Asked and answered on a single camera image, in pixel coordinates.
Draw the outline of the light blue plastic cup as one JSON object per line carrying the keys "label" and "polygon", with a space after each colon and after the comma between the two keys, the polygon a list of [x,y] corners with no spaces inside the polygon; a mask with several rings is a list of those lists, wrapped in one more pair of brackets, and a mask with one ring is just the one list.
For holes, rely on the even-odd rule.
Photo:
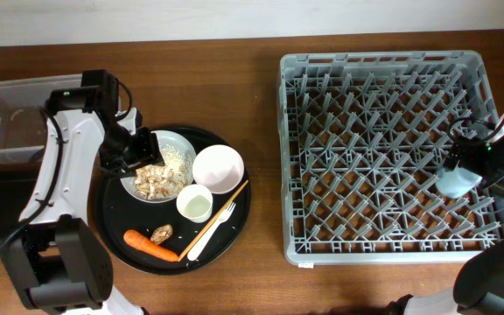
{"label": "light blue plastic cup", "polygon": [[453,170],[442,167],[438,170],[437,176],[435,187],[438,192],[452,199],[462,197],[482,181],[480,175],[457,166]]}

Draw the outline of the rice and food scraps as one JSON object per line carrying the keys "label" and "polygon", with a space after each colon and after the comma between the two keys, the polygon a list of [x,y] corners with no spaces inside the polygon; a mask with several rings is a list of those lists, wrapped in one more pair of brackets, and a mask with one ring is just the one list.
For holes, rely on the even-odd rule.
{"label": "rice and food scraps", "polygon": [[167,144],[160,149],[164,165],[150,164],[136,170],[132,180],[136,195],[145,200],[176,197],[191,179],[192,156]]}

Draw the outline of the white paper cup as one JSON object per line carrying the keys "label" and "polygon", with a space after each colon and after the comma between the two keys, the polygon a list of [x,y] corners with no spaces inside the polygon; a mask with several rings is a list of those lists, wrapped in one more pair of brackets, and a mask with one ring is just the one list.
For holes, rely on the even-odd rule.
{"label": "white paper cup", "polygon": [[178,212],[194,223],[207,221],[213,210],[213,195],[203,185],[189,185],[176,198]]}

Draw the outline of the round black serving tray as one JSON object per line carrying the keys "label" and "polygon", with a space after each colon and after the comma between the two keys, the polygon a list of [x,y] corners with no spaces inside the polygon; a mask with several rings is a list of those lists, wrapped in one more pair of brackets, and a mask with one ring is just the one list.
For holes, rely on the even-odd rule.
{"label": "round black serving tray", "polygon": [[251,197],[251,184],[246,184],[234,199],[235,210],[231,217],[216,229],[194,261],[184,258],[179,262],[167,262],[136,250],[124,241],[123,235],[129,229],[149,237],[155,228],[169,224],[173,227],[173,236],[163,243],[163,247],[179,254],[205,225],[183,218],[173,200],[149,203],[136,199],[123,187],[118,177],[101,175],[95,193],[93,221],[111,253],[130,267],[156,275],[178,275],[208,265],[231,247],[245,227]]}

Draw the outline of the pink white small bowl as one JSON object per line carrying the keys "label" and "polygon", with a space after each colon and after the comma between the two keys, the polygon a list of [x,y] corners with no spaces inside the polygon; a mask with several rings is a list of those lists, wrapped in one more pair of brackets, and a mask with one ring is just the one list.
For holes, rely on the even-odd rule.
{"label": "pink white small bowl", "polygon": [[244,176],[241,155],[232,147],[216,144],[201,150],[193,161],[192,175],[198,185],[211,193],[229,193]]}

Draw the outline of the white plastic fork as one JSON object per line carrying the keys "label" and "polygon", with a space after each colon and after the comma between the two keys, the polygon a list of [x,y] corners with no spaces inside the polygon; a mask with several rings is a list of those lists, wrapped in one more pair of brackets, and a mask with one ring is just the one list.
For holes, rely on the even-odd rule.
{"label": "white plastic fork", "polygon": [[190,261],[195,261],[199,258],[199,255],[201,254],[201,252],[203,251],[205,246],[208,244],[209,240],[214,235],[216,229],[230,218],[230,216],[234,210],[235,210],[235,203],[231,202],[229,204],[229,206],[223,210],[223,212],[216,219],[216,221],[213,223],[213,225],[204,233],[204,235],[190,249],[190,251],[187,254],[187,258]]}

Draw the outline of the wooden chopstick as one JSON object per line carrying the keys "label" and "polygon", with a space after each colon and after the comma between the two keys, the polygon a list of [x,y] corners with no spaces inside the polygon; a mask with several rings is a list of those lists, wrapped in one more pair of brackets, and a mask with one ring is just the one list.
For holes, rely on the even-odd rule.
{"label": "wooden chopstick", "polygon": [[183,252],[178,256],[179,262],[187,256],[190,249],[197,243],[197,241],[204,235],[204,233],[213,225],[213,223],[221,215],[223,210],[226,209],[231,202],[235,202],[235,198],[239,196],[241,191],[248,185],[248,183],[249,183],[248,180],[244,181],[244,183],[228,199],[228,201],[225,203],[225,205],[218,211],[218,213],[205,225],[205,227],[198,233],[198,235],[191,241],[191,243],[183,250]]}

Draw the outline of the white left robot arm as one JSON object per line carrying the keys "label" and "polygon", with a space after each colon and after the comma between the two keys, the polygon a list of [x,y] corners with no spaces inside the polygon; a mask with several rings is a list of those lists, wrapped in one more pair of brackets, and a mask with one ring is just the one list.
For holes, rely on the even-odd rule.
{"label": "white left robot arm", "polygon": [[88,227],[95,162],[119,178],[164,162],[137,110],[120,111],[123,87],[103,69],[88,70],[79,87],[52,91],[41,109],[47,140],[38,179],[18,226],[0,241],[0,262],[29,310],[146,312],[113,285],[110,255]]}

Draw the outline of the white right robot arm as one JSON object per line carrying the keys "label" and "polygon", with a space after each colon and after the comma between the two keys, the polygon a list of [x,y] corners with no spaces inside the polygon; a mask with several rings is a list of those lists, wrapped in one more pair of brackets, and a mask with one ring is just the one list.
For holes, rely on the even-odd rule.
{"label": "white right robot arm", "polygon": [[[472,189],[504,200],[504,114],[498,122],[484,121],[484,132],[473,138],[454,136],[453,145],[437,171],[437,191],[450,198]],[[454,285],[434,295],[406,295],[391,302],[387,314],[504,314],[504,216],[501,238],[470,258]]]}

